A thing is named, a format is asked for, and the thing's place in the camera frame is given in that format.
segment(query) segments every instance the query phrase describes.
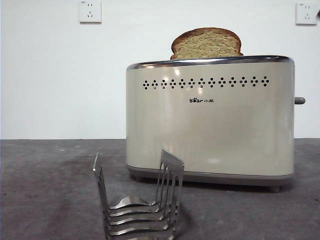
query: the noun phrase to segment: bread slice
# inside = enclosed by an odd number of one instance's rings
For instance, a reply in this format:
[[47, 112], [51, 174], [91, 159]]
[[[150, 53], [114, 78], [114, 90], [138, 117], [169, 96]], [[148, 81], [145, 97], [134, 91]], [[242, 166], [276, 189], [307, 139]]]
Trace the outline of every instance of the bread slice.
[[203, 27], [187, 31], [172, 43], [170, 59], [206, 59], [241, 56], [240, 38], [232, 31]]

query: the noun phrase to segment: toaster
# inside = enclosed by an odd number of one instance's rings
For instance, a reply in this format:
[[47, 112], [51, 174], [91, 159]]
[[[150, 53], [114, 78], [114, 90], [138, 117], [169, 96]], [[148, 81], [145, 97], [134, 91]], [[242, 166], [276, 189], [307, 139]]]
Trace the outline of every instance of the toaster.
[[130, 65], [130, 174], [157, 178], [166, 149], [184, 161], [184, 181], [278, 191], [294, 174], [294, 69], [277, 55]]

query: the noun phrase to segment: gray concrete floor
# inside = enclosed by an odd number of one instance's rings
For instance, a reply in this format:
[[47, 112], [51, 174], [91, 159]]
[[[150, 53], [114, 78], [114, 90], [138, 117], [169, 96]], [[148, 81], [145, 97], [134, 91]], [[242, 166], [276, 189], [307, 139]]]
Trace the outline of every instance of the gray concrete floor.
[[[125, 140], [2, 140], [3, 240], [103, 240], [92, 173], [100, 152], [111, 203], [155, 195], [126, 169]], [[181, 240], [320, 239], [320, 139], [295, 140], [295, 177], [280, 192], [265, 187], [186, 182]]]

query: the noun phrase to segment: socket faceplate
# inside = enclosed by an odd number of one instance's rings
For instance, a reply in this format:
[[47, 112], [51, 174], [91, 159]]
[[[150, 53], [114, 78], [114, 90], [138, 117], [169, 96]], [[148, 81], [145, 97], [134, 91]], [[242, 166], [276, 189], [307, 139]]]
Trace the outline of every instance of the socket faceplate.
[[316, 15], [319, 11], [319, 4], [312, 2], [299, 2], [295, 5], [296, 25], [317, 25]]
[[79, 2], [78, 18], [80, 23], [101, 23], [101, 1], [85, 0]]

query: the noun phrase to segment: toaster lever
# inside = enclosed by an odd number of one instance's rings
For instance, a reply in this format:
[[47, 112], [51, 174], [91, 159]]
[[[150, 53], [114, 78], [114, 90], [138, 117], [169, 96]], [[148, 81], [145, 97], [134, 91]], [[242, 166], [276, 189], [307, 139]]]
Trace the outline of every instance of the toaster lever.
[[294, 98], [294, 104], [304, 104], [306, 102], [306, 99], [302, 96], [296, 96]]

